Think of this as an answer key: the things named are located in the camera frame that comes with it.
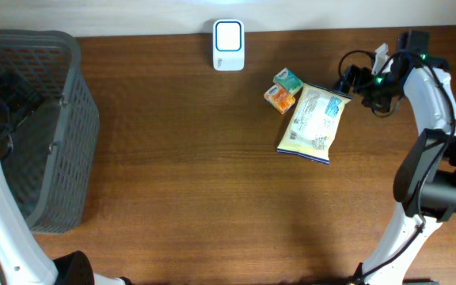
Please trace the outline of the beige snack bag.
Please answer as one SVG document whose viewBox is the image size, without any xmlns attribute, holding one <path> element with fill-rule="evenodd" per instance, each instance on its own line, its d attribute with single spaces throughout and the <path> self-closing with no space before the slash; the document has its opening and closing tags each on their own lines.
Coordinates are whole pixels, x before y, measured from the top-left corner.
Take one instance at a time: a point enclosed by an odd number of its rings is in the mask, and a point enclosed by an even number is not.
<svg viewBox="0 0 456 285">
<path fill-rule="evenodd" d="M 305 84 L 276 151 L 328 165 L 329 148 L 351 100 L 349 94 Z"/>
</svg>

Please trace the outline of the teal tissue pack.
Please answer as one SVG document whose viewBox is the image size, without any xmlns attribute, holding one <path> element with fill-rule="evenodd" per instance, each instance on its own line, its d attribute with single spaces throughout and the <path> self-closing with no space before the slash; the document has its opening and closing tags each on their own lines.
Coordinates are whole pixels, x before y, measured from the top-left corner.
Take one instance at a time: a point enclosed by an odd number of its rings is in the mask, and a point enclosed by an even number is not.
<svg viewBox="0 0 456 285">
<path fill-rule="evenodd" d="M 286 67 L 274 76 L 273 82 L 293 96 L 303 87 L 303 81 Z"/>
</svg>

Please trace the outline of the orange tissue pack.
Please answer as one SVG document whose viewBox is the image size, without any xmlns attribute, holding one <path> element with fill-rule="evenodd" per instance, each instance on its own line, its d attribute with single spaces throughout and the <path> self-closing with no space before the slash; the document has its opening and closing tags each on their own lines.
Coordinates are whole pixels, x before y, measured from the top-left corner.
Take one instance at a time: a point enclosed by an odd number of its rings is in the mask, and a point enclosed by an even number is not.
<svg viewBox="0 0 456 285">
<path fill-rule="evenodd" d="M 279 84 L 268 89 L 264 93 L 264 99 L 280 114 L 286 113 L 295 104 L 294 96 Z"/>
</svg>

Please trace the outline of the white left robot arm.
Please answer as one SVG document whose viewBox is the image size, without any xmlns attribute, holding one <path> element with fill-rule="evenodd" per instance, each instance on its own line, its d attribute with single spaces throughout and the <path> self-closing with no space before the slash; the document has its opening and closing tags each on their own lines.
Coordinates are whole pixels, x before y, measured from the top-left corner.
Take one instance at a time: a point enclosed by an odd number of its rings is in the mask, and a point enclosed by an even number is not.
<svg viewBox="0 0 456 285">
<path fill-rule="evenodd" d="M 65 32 L 0 29 L 0 284 L 127 283 L 35 239 L 82 221 L 100 117 L 80 65 Z"/>
</svg>

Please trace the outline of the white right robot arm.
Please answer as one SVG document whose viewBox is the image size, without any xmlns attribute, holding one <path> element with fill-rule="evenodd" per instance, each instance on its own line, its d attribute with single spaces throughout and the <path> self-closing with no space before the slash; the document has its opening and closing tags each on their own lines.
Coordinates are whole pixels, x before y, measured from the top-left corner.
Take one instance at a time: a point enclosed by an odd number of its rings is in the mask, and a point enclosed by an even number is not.
<svg viewBox="0 0 456 285">
<path fill-rule="evenodd" d="M 402 98 L 411 104 L 419 133 L 393 181 L 393 216 L 376 250 L 361 262 L 350 284 L 403 284 L 427 239 L 456 213 L 456 102 L 450 66 L 428 52 L 429 34 L 409 30 L 390 55 L 386 45 L 367 52 L 371 68 L 338 69 L 334 90 L 362 96 L 380 117 Z"/>
</svg>

